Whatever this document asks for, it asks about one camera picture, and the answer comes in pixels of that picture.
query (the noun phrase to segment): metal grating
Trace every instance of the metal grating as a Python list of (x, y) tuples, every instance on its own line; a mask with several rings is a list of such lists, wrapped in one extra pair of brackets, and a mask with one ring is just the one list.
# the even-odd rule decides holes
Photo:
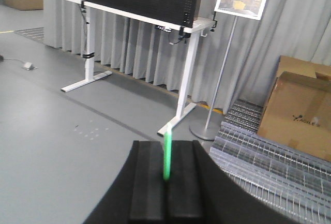
[(210, 156), (231, 179), (300, 223), (331, 223), (331, 164), (222, 123)]
[(16, 30), (14, 31), (14, 33), (21, 35), (25, 38), (29, 38), (34, 41), (43, 43), (43, 37), (44, 37), (43, 27)]
[(260, 124), (263, 108), (246, 101), (237, 100), (225, 116), (228, 123), (257, 132)]

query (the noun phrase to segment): white curtain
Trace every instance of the white curtain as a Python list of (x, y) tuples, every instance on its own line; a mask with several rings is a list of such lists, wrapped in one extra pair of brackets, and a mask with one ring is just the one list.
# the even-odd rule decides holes
[[(44, 0), (45, 43), (72, 53), (84, 44), (76, 4)], [(216, 0), (202, 0), (200, 16), (212, 18)], [(215, 107), (227, 112), (241, 98), (263, 104), (280, 55), (331, 64), (331, 0), (267, 0), (261, 21), (239, 18)], [(170, 45), (168, 35), (151, 24), (97, 12), (96, 59), (154, 85), (179, 89), (187, 46)], [(201, 38), (190, 95), (211, 102), (233, 16), (218, 13), (218, 27)]]

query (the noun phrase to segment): metal pole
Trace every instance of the metal pole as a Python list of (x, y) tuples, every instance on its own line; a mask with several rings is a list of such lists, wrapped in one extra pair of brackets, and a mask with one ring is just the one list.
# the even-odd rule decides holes
[(236, 24), (237, 24), (237, 20), (238, 20), (238, 16), (235, 16), (234, 21), (233, 21), (233, 24), (232, 24), (232, 30), (231, 30), (231, 34), (230, 34), (230, 38), (229, 38), (229, 42), (228, 42), (228, 46), (227, 46), (227, 50), (226, 50), (225, 55), (224, 55), (222, 68), (221, 68), (221, 71), (220, 71), (220, 73), (219, 73), (219, 77), (218, 77), (217, 85), (216, 85), (216, 88), (215, 88), (215, 92), (214, 92), (214, 96), (213, 96), (212, 104), (211, 104), (210, 109), (209, 109), (209, 112), (208, 112), (208, 118), (207, 118), (207, 121), (206, 121), (205, 129), (208, 129), (208, 126), (209, 126), (209, 123), (210, 123), (210, 117), (211, 117), (212, 112), (213, 112), (213, 109), (214, 109), (214, 105), (215, 105), (215, 101), (216, 101), (216, 97), (217, 97), (217, 93), (218, 93), (218, 88), (219, 88), (219, 85), (220, 85), (220, 83), (221, 83), (221, 79), (222, 79), (222, 75), (223, 75), (223, 71), (224, 71), (225, 63), (226, 63), (226, 61), (227, 61), (227, 59), (228, 59), (228, 54), (229, 54), (229, 50), (230, 50), (230, 45), (231, 45), (231, 42), (232, 42), (232, 37), (233, 37), (234, 29), (235, 29)]

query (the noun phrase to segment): white desk frame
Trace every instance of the white desk frame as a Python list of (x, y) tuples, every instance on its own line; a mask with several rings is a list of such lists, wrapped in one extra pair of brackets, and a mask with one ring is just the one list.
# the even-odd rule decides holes
[[(73, 2), (73, 3), (77, 3), (77, 4), (81, 4), (81, 2), (82, 2), (82, 0), (65, 0), (65, 1)], [(154, 25), (164, 26), (164, 27), (171, 28), (171, 29), (177, 30), (177, 31), (180, 30), (180, 25), (148, 18), (145, 16), (140, 16), (138, 14), (125, 12), (125, 11), (122, 11), (119, 9), (110, 8), (110, 7), (106, 7), (106, 6), (91, 3), (91, 2), (84, 2), (84, 6), (86, 7), (86, 20), (89, 23), (87, 25), (86, 54), (92, 54), (94, 52), (93, 37), (94, 37), (94, 33), (95, 33), (95, 15), (93, 14), (93, 11), (90, 11), (89, 8), (100, 9), (100, 10), (103, 10), (106, 12), (118, 14), (120, 16), (129, 17), (129, 18), (136, 19), (139, 21), (148, 22), (148, 23), (151, 23)], [(192, 76), (195, 56), (197, 53), (199, 38), (200, 38), (200, 36), (205, 37), (205, 35), (203, 35), (204, 29), (212, 27), (213, 25), (214, 25), (213, 20), (199, 17), (197, 20), (194, 21), (192, 28), (188, 28), (188, 27), (184, 28), (185, 33), (191, 34), (191, 38), (189, 40), (188, 51), (187, 51), (187, 55), (186, 55), (186, 61), (185, 61), (184, 72), (183, 72), (183, 78), (182, 78), (182, 83), (180, 85), (180, 90), (179, 90), (179, 98), (178, 98), (176, 116), (173, 117), (169, 122), (167, 122), (157, 132), (159, 135), (165, 134), (168, 124), (170, 124), (172, 127), (176, 126), (187, 114), (189, 114), (196, 107), (195, 103), (190, 103), (187, 106), (185, 106), (186, 99), (187, 99), (190, 80), (191, 80), (191, 76)], [(98, 79), (101, 79), (101, 78), (106, 77), (111, 74), (110, 71), (106, 71), (104, 73), (98, 74), (93, 77), (93, 72), (94, 72), (94, 58), (91, 57), (91, 58), (86, 59), (86, 62), (85, 62), (85, 80), (72, 84), (70, 86), (64, 87), (64, 88), (62, 88), (62, 90), (64, 92), (68, 92), (75, 88), (78, 88), (80, 86), (83, 86), (83, 85), (91, 83), (91, 82), (94, 82)]]

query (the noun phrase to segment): green glowing stick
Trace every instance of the green glowing stick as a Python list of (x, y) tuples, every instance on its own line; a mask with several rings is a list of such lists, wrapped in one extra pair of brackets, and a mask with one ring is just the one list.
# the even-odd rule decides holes
[(168, 125), (167, 131), (164, 134), (163, 179), (165, 181), (168, 181), (170, 178), (171, 144), (172, 130), (171, 126)]

